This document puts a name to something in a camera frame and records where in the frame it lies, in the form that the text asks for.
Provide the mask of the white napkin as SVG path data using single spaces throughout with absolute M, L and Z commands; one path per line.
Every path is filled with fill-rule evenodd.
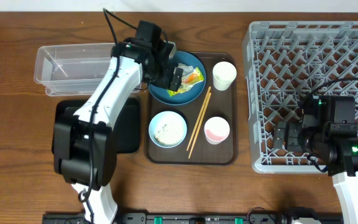
M 186 65 L 184 63 L 178 63 L 178 65 L 174 68 L 174 73 L 181 71 L 181 77 L 184 78 L 186 75 L 191 73 L 194 70 L 193 66 Z

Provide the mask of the yellow orange snack wrapper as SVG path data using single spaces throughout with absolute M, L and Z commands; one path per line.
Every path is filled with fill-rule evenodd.
M 196 67 L 192 72 L 185 75 L 181 79 L 181 85 L 177 91 L 168 90 L 167 93 L 169 97 L 172 97 L 177 94 L 182 94 L 190 91 L 196 84 L 204 81 L 204 76 L 201 70 Z

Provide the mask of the light blue bowl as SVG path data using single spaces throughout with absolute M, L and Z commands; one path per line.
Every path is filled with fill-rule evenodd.
M 185 139 L 186 134 L 185 119 L 174 111 L 158 113 L 149 123 L 149 137 L 158 147 L 176 147 Z

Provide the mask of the leftover rice pile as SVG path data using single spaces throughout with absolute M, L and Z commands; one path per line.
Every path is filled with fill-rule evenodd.
M 155 140 L 167 147 L 174 146 L 178 144 L 183 137 L 183 131 L 177 129 L 172 123 L 160 124 L 156 127 L 154 132 Z

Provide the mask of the pink cup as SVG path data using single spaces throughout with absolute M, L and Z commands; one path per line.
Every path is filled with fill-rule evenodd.
M 222 117 L 212 117 L 204 125 L 204 135 L 210 144 L 219 144 L 230 134 L 229 123 Z

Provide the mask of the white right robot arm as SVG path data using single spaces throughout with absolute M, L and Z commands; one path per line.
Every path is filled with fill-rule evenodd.
M 344 223 L 358 223 L 358 138 L 354 127 L 327 121 L 304 128 L 300 123 L 281 121 L 273 132 L 275 146 L 307 153 L 308 160 L 333 179 Z

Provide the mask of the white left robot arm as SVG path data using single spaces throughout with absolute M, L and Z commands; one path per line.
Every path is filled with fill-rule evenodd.
M 177 90 L 181 76 L 170 65 L 174 42 L 125 40 L 111 50 L 107 72 L 94 93 L 73 114 L 56 116 L 55 172 L 77 191 L 89 223 L 112 223 L 117 203 L 110 181 L 116 168 L 113 128 L 133 89 L 141 82 Z

